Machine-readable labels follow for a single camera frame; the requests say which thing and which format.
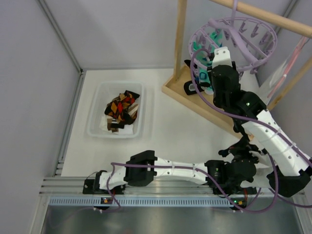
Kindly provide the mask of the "teal sock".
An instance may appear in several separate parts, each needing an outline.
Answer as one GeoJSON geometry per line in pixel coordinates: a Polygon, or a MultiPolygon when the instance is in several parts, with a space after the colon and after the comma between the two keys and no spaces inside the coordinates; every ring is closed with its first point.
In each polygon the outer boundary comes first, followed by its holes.
{"type": "MultiPolygon", "coordinates": [[[[222,46],[222,33],[221,33],[221,29],[216,29],[214,32],[209,34],[210,38],[214,41],[214,43],[217,45],[217,48],[222,46]]],[[[197,34],[196,35],[196,39],[193,41],[193,52],[197,51],[198,49],[204,48],[206,45],[206,39],[202,34],[197,34]]],[[[207,54],[204,51],[201,51],[196,59],[201,63],[204,64],[206,67],[207,66],[211,66],[212,64],[212,58],[213,57],[213,53],[215,50],[215,47],[212,44],[209,44],[208,46],[208,50],[210,54],[207,54]]],[[[197,68],[197,72],[196,74],[196,80],[201,80],[202,82],[209,82],[208,81],[208,72],[206,69],[203,69],[201,67],[196,67],[197,68]]]]}
{"type": "Polygon", "coordinates": [[[206,94],[213,95],[214,92],[211,86],[208,72],[201,67],[199,67],[198,70],[199,70],[198,80],[199,80],[200,87],[204,90],[206,94]]]}

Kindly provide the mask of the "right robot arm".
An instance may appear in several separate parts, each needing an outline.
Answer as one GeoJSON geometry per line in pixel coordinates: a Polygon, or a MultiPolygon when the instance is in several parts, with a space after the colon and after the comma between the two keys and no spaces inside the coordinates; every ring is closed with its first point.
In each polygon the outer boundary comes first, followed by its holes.
{"type": "Polygon", "coordinates": [[[251,133],[277,163],[278,180],[273,173],[265,175],[269,185],[278,185],[283,197],[303,190],[311,181],[311,158],[286,136],[258,95],[241,89],[233,62],[212,65],[210,75],[214,106],[229,113],[234,130],[243,135],[251,133]]]}

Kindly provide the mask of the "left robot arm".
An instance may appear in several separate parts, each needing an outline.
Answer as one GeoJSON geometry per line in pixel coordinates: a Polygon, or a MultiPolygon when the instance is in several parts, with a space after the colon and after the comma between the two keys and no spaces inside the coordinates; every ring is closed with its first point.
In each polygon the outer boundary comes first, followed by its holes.
{"type": "Polygon", "coordinates": [[[95,172],[94,178],[86,177],[83,194],[101,195],[124,193],[125,186],[146,187],[157,179],[188,181],[208,186],[214,195],[255,194],[257,187],[268,183],[268,169],[263,153],[255,145],[231,146],[219,151],[221,156],[232,155],[231,161],[208,160],[202,163],[183,163],[156,156],[147,150],[131,156],[125,163],[113,162],[112,170],[95,172]]]}

